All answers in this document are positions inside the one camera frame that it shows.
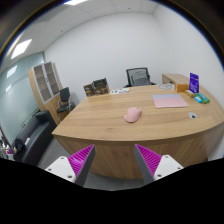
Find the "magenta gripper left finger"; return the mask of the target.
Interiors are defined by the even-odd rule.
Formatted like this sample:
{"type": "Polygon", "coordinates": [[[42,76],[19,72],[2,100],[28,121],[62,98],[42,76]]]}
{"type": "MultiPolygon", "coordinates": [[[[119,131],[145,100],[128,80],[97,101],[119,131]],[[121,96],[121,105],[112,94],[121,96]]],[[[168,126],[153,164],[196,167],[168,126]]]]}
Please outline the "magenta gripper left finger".
{"type": "Polygon", "coordinates": [[[83,187],[95,157],[95,146],[90,145],[69,157],[60,156],[46,171],[83,187]]]}

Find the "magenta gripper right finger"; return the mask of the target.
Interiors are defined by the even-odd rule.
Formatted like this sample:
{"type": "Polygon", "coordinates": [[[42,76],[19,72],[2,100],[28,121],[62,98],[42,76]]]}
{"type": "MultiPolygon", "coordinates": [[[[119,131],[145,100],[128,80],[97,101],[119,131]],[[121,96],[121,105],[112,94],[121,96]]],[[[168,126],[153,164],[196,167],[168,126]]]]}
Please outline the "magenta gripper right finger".
{"type": "Polygon", "coordinates": [[[140,167],[145,185],[183,168],[170,155],[159,155],[139,144],[134,146],[134,155],[140,167]]]}

